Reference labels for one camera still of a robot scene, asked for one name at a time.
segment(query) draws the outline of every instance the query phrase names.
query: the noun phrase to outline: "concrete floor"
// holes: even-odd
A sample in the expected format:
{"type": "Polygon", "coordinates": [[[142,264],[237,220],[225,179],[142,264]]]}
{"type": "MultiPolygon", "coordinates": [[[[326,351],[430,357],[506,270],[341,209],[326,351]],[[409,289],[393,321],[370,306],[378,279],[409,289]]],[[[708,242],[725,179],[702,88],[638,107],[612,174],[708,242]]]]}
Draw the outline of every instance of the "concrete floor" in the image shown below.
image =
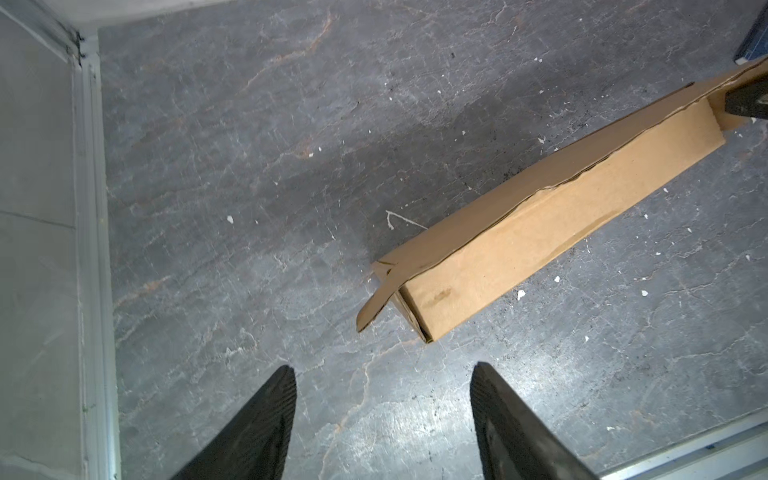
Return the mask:
{"type": "Polygon", "coordinates": [[[763,121],[439,342],[391,307],[353,327],[369,262],[419,232],[386,210],[434,224],[731,69],[760,7],[259,0],[102,29],[124,477],[172,475],[283,363],[285,478],[480,478],[479,360],[596,472],[768,406],[763,121]]]}

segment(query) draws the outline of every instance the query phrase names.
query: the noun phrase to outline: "debris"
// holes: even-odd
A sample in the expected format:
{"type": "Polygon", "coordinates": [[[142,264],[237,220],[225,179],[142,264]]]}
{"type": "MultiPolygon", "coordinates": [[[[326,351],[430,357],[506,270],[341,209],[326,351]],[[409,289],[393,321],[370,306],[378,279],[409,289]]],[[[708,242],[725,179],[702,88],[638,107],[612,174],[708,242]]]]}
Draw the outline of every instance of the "debris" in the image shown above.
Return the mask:
{"type": "Polygon", "coordinates": [[[413,220],[407,219],[403,215],[396,214],[395,212],[390,212],[389,210],[384,210],[384,211],[386,212],[386,224],[387,224],[387,227],[389,227],[390,230],[394,230],[395,229],[395,226],[392,225],[391,221],[389,221],[389,216],[390,215],[394,215],[395,217],[398,217],[399,219],[404,220],[404,221],[410,223],[411,225],[416,225],[417,227],[421,227],[424,230],[427,229],[427,227],[425,227],[423,225],[420,225],[420,224],[416,223],[413,220]]]}

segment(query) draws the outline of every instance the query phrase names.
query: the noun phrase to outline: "cardboard box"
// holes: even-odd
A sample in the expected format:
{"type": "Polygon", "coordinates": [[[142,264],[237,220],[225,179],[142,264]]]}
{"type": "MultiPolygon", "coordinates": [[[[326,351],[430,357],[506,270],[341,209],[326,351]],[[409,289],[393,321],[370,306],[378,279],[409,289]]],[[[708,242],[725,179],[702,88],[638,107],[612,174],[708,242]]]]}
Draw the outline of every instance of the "cardboard box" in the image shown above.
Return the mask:
{"type": "Polygon", "coordinates": [[[768,73],[759,61],[689,84],[554,152],[373,264],[381,286],[358,331],[392,300],[437,340],[555,257],[725,143],[742,123],[727,91],[768,73]]]}

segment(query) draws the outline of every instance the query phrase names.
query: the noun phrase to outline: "blue object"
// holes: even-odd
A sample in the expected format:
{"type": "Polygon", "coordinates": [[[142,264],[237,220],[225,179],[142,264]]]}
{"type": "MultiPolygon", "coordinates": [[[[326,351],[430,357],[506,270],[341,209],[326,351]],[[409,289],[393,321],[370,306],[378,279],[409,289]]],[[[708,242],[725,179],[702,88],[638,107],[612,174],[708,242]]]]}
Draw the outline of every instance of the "blue object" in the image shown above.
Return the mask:
{"type": "Polygon", "coordinates": [[[757,17],[754,25],[752,25],[750,33],[741,42],[741,46],[736,52],[733,61],[737,65],[741,65],[765,54],[768,54],[768,3],[760,11],[760,15],[757,17]]]}

